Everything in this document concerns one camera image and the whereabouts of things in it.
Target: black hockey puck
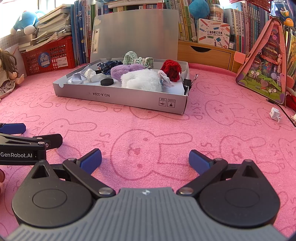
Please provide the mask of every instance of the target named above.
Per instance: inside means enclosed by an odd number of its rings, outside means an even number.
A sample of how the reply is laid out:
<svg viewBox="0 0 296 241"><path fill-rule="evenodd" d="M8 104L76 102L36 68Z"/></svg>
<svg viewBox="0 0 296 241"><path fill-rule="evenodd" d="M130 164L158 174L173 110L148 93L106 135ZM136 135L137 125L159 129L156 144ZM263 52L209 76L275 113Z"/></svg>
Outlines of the black hockey puck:
<svg viewBox="0 0 296 241"><path fill-rule="evenodd" d="M101 80L101 86L109 86L113 84L114 84L114 80L112 78L106 78Z"/></svg>

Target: black round object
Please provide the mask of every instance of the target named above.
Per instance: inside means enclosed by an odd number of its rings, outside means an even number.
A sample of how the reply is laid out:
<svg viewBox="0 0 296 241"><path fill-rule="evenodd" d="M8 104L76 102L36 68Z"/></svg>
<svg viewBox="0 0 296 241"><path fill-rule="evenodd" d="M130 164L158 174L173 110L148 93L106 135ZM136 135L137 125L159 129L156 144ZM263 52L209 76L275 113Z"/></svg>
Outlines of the black round object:
<svg viewBox="0 0 296 241"><path fill-rule="evenodd" d="M82 218L92 206L90 192L77 183L58 178L31 179L12 199L19 224L57 228Z"/></svg>
<svg viewBox="0 0 296 241"><path fill-rule="evenodd" d="M101 86L109 86L113 84L114 84L114 80L112 78L106 78L101 80Z"/></svg>
<svg viewBox="0 0 296 241"><path fill-rule="evenodd" d="M199 202L213 220L235 228L257 228L274 223L280 200L268 181L248 177L207 186Z"/></svg>

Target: green checkered cloth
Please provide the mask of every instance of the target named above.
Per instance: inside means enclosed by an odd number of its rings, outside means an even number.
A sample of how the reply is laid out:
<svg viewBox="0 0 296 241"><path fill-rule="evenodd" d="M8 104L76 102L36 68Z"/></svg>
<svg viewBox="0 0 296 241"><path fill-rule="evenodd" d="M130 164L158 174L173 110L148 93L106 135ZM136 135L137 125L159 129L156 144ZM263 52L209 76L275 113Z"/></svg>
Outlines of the green checkered cloth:
<svg viewBox="0 0 296 241"><path fill-rule="evenodd" d="M137 54L133 51L129 51L125 54L123 59L124 65L130 65L130 64L142 64L147 69L153 68L153 58L142 58L138 57Z"/></svg>

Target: gray gripper base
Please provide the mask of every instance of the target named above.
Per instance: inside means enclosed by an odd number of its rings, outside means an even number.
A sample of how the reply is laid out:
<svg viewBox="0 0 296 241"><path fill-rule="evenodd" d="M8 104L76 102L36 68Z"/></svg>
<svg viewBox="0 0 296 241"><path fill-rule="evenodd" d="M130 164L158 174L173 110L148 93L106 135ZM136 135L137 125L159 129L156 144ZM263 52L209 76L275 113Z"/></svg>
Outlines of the gray gripper base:
<svg viewBox="0 0 296 241"><path fill-rule="evenodd" d="M272 225L242 230L203 213L192 197L171 188L123 188L99 199L81 220L56 229L20 225L8 241L284 241Z"/></svg>

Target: pink blanket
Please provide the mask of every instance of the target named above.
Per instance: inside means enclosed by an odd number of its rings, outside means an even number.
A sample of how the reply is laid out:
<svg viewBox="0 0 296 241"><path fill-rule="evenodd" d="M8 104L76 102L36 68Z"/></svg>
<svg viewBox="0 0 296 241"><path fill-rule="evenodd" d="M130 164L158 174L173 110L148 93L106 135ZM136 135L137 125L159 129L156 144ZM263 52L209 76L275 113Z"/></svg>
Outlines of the pink blanket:
<svg viewBox="0 0 296 241"><path fill-rule="evenodd" d="M272 120L264 97L235 83L235 74L198 64L184 115L57 97L52 82L70 70L27 77L0 102L0 122L25 123L24 136L60 133L64 142L47 152L61 163L99 148L103 160L93 176L116 191L122 187L177 190L197 176L188 164L190 150L230 163L256 162L281 199L275 227L284 235L296 230L296 137L282 115ZM2 166L0 235L17 226L11 200L31 166Z"/></svg>

